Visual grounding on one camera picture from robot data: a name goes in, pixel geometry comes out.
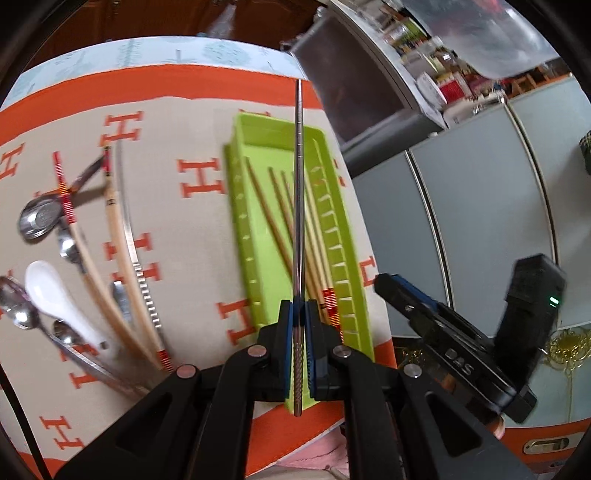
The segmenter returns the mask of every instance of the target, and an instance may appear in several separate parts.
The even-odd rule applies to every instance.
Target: bamboo chopstick
[[[125,291],[129,297],[129,305],[133,312],[134,320],[139,323],[141,331],[144,333],[145,339],[150,344],[153,355],[160,363],[160,368],[167,372],[173,372],[174,368],[170,360],[164,342],[159,337],[158,332],[150,318],[148,309],[146,308],[144,296],[138,283],[138,272],[129,256],[127,249],[127,240],[124,231],[123,213],[119,197],[115,188],[113,187],[112,173],[111,173],[111,148],[105,147],[105,154],[103,156],[104,164],[103,170],[105,173],[105,212],[107,216],[107,224],[109,226],[109,233],[111,240],[117,248],[117,265],[119,271],[123,274],[125,280]]]
[[[283,222],[285,223],[285,227],[287,228],[287,231],[289,231],[289,234],[290,234],[290,242],[292,243],[291,247],[293,248],[293,232],[294,232],[293,221],[290,218],[290,214],[287,211],[287,207],[285,206],[285,201],[283,199],[283,195],[281,194],[279,184],[277,183],[277,179],[275,178],[275,171],[273,170],[272,167],[269,167],[268,171],[269,171],[269,176],[271,178],[271,183],[273,185],[273,191],[275,191],[275,197],[277,198],[277,203],[279,204],[279,208],[281,210],[281,216],[283,217]],[[306,257],[306,269],[307,269],[307,272],[310,274],[311,285],[314,288],[313,293],[314,293],[314,295],[316,295],[316,298],[318,300],[321,300],[322,299],[322,290],[320,288],[320,282],[318,281],[318,271],[317,271],[316,265],[311,260],[309,250],[307,248],[304,250],[304,255]]]
[[[340,315],[339,308],[337,305],[335,289],[333,287],[332,275],[330,273],[330,265],[328,256],[326,255],[326,249],[324,248],[324,241],[322,238],[322,227],[320,226],[320,218],[318,217],[318,211],[314,202],[314,193],[307,177],[304,178],[304,194],[306,195],[306,201],[310,206],[307,211],[310,211],[310,227],[311,235],[313,237],[312,249],[314,254],[317,256],[318,261],[321,265],[320,271],[323,273],[322,277],[322,293],[324,295],[324,302],[326,304],[326,313],[329,317],[329,323],[335,327],[339,333],[341,339],[343,339],[343,332],[340,327]]]
[[[99,270],[92,260],[90,252],[84,242],[82,231],[76,222],[76,215],[74,214],[74,208],[72,206],[72,201],[70,200],[70,193],[63,176],[59,152],[53,152],[53,160],[64,213],[66,214],[70,232],[74,238],[74,243],[80,254],[82,264],[86,270],[86,273],[84,274],[86,286],[89,288],[93,299],[98,303],[101,313],[123,344],[129,349],[130,353],[137,358],[146,358],[155,367],[159,368],[160,364],[154,359],[151,352],[137,339],[135,333],[123,318],[119,307],[103,283]]]
[[[285,188],[285,193],[287,194],[287,197],[289,198],[289,204],[292,205],[293,204],[293,197],[291,196],[291,188],[289,185],[289,182],[287,180],[287,176],[285,175],[285,172],[282,171],[281,172],[281,178],[283,180],[283,186]],[[306,199],[306,202],[308,203],[308,205],[311,206],[311,208],[305,209],[305,214],[306,214],[306,246],[308,245],[313,245],[313,241],[311,239],[312,236],[314,236],[314,230],[313,230],[313,225],[311,225],[311,220],[309,215],[314,218],[315,212],[316,212],[316,208],[315,205],[311,203],[310,198]],[[322,271],[323,268],[323,264],[322,262],[318,259],[318,257],[316,257],[316,264],[320,266],[320,271]],[[322,317],[325,321],[325,323],[328,323],[330,325],[336,326],[339,330],[340,330],[340,322],[336,323],[334,320],[331,322],[330,320],[330,314],[331,312],[333,313],[333,317],[334,317],[334,312],[335,309],[337,307],[336,305],[336,296],[334,295],[334,290],[331,290],[330,288],[324,287],[322,286],[322,281],[321,281],[321,285],[320,285],[321,290],[318,293],[318,297],[319,299],[322,299],[323,304],[322,304],[322,308],[320,309],[321,313],[322,313]]]
[[[251,177],[252,185],[254,186],[256,197],[258,198],[258,201],[261,204],[263,214],[265,215],[265,219],[267,220],[267,225],[269,226],[269,228],[271,230],[271,233],[273,235],[273,239],[275,240],[275,244],[277,246],[277,249],[279,250],[279,253],[280,253],[281,259],[283,260],[283,264],[285,266],[285,269],[287,270],[287,274],[291,278],[291,270],[293,269],[293,264],[292,264],[291,258],[289,256],[289,253],[287,252],[287,248],[285,247],[283,240],[281,239],[281,234],[279,232],[279,229],[277,228],[277,225],[275,224],[275,220],[273,220],[273,215],[271,213],[271,210],[269,209],[269,205],[267,204],[267,201],[265,200],[265,195],[262,192],[261,184],[259,183],[258,178],[256,177],[256,175],[252,169],[251,159],[248,157],[246,157],[246,169],[248,170],[248,174]],[[308,276],[306,276],[306,289],[308,290],[309,296],[311,296],[314,293],[314,288],[311,285],[311,282],[310,282],[310,279]]]

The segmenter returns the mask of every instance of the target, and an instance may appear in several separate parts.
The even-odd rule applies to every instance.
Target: stainless steel spoon
[[[74,195],[80,190],[90,178],[100,170],[103,157],[101,156],[91,163],[78,176],[69,188]],[[35,240],[49,233],[64,215],[60,195],[53,191],[30,200],[22,209],[18,217],[18,231],[25,240]]]
[[[41,330],[41,333],[48,340],[58,347],[66,357],[84,370],[85,373],[92,375],[114,390],[134,400],[148,393],[148,389],[145,387],[124,382],[120,378],[117,378],[103,366],[93,362],[88,357],[76,351],[71,345],[63,342],[56,335],[49,332],[41,322],[39,312],[29,299],[25,289],[12,278],[0,277],[0,309],[11,318],[16,327],[24,330]]]
[[[84,343],[80,334],[63,320],[53,322],[53,334],[70,346],[82,345]]]
[[[59,195],[39,196],[23,208],[18,217],[18,231],[25,240],[34,240],[50,232],[62,215]]]
[[[70,228],[65,217],[61,217],[57,225],[57,243],[60,247],[60,256],[78,266],[80,273],[85,275],[84,265],[80,258],[80,253],[76,248],[76,243],[70,233]],[[111,284],[111,296],[115,300],[115,303],[121,310],[123,318],[131,326],[134,327],[133,317],[131,316],[131,309],[129,307],[129,298],[125,291],[125,286],[120,281],[114,281]]]

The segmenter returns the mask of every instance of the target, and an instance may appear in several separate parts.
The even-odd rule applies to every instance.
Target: table
[[[161,61],[185,59],[197,51],[192,48],[201,48],[202,54],[212,49],[233,52],[234,59],[245,52],[249,62],[231,64],[240,69],[220,68],[228,65],[225,54],[207,61],[197,53],[187,63]],[[127,60],[113,64],[116,51]],[[8,225],[0,237],[0,272],[22,281],[31,261],[51,262],[89,319],[107,328],[75,267],[59,257],[54,233],[28,245],[13,222],[36,192],[55,188],[53,151],[61,152],[66,179],[72,181],[100,155],[104,136],[120,138],[136,242],[174,360],[199,368],[222,363],[255,340],[233,239],[223,146],[239,111],[293,119],[293,78],[261,70],[292,76],[302,76],[301,72],[280,52],[202,38],[131,39],[63,57],[36,67],[35,75],[25,72],[0,112],[0,215]],[[82,68],[87,60],[93,65]],[[387,313],[372,291],[377,268],[361,210],[336,138],[308,82],[304,106],[306,124],[326,132],[341,177],[376,359],[391,364]],[[87,185],[83,198],[80,194],[76,213],[90,253],[109,281],[117,275],[116,252],[108,235],[99,177]],[[216,187],[199,192],[183,185]],[[0,319],[0,361],[53,472],[131,406],[61,358],[40,333],[14,328],[6,316]],[[257,404],[248,473],[329,430],[342,416],[339,404],[318,404],[301,419],[281,405]],[[3,396],[0,419],[30,462]]]

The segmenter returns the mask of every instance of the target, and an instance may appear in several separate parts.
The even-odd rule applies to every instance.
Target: pink cloth
[[[314,470],[334,467],[349,476],[347,440],[336,428],[302,450],[279,460],[277,465]]]

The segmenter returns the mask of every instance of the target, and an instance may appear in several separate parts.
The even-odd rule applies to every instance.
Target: white ceramic spoon
[[[27,267],[25,290],[39,311],[64,320],[99,353],[100,359],[114,360],[118,356],[120,344],[91,325],[50,263],[37,260]]]

